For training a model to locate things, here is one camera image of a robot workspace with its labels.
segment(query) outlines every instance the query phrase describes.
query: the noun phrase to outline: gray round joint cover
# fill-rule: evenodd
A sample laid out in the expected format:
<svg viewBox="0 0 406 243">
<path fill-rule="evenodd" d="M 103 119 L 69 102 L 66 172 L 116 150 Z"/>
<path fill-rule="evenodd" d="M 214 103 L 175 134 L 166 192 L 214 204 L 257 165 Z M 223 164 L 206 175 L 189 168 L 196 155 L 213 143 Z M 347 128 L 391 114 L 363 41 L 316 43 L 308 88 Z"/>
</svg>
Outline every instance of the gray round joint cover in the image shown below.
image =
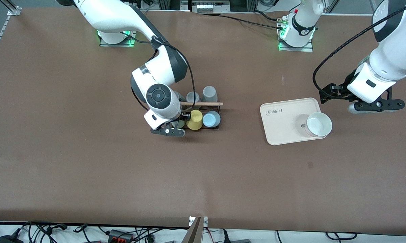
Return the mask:
<svg viewBox="0 0 406 243">
<path fill-rule="evenodd" d="M 170 104 L 172 93 L 164 84 L 154 84 L 146 93 L 146 100 L 150 106 L 157 109 L 165 109 Z"/>
</svg>

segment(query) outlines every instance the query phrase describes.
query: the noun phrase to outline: red wire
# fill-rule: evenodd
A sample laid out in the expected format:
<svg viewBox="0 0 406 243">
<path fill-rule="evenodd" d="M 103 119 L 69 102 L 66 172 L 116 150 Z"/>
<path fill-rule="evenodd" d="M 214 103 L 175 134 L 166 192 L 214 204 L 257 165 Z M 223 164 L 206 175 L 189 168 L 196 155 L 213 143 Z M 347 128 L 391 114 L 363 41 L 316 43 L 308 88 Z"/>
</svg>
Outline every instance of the red wire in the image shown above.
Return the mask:
<svg viewBox="0 0 406 243">
<path fill-rule="evenodd" d="M 206 227 L 206 230 L 207 230 L 207 232 L 209 233 L 209 236 L 210 236 L 210 239 L 212 240 L 212 243 L 215 243 L 215 242 L 213 241 L 212 234 L 210 233 L 210 230 L 209 230 L 208 227 Z"/>
</svg>

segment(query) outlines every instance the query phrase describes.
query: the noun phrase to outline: gray floor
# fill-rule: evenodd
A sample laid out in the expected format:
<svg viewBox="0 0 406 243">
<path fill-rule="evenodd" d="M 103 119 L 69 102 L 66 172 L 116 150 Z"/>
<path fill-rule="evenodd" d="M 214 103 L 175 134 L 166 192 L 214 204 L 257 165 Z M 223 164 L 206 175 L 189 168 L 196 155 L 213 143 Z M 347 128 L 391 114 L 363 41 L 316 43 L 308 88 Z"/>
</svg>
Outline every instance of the gray floor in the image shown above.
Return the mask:
<svg viewBox="0 0 406 243">
<path fill-rule="evenodd" d="M 26 7 L 62 7 L 56 0 L 12 0 L 15 5 Z M 0 2 L 0 31 L 7 17 L 7 8 Z M 371 14 L 370 0 L 341 0 L 334 13 Z"/>
</svg>

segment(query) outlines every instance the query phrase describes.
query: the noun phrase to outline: brown tabletop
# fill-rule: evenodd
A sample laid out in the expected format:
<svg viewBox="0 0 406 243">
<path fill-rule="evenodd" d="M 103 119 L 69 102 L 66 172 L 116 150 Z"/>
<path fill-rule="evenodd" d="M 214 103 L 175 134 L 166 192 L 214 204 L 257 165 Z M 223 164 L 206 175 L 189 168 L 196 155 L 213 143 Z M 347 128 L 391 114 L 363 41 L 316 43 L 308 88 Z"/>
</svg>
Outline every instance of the brown tabletop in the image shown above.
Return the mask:
<svg viewBox="0 0 406 243">
<path fill-rule="evenodd" d="M 278 51 L 273 29 L 227 18 L 148 18 L 187 56 L 197 92 L 217 89 L 220 129 L 151 134 L 129 85 L 149 45 L 101 48 L 77 9 L 23 9 L 0 43 L 0 220 L 187 226 L 200 215 L 213 228 L 406 234 L 406 107 L 352 115 L 329 101 L 327 138 L 280 146 L 259 114 L 318 99 L 315 67 L 370 17 L 323 16 L 312 53 Z M 347 46 L 320 85 L 342 83 L 376 46 L 371 32 Z M 191 91 L 189 73 L 172 89 Z M 393 98 L 406 103 L 406 79 Z"/>
</svg>

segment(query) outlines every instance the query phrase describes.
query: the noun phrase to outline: rectangular tray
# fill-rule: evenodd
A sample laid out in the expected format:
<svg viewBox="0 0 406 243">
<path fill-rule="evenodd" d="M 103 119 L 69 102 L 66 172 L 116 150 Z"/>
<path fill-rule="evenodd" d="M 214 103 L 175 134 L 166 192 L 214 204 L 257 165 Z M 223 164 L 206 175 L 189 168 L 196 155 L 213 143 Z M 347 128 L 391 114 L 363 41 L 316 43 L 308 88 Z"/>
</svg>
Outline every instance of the rectangular tray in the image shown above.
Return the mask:
<svg viewBox="0 0 406 243">
<path fill-rule="evenodd" d="M 301 127 L 314 112 L 320 112 L 319 103 L 314 98 L 261 105 L 260 115 L 266 140 L 270 145 L 280 145 L 325 138 L 312 137 Z"/>
</svg>

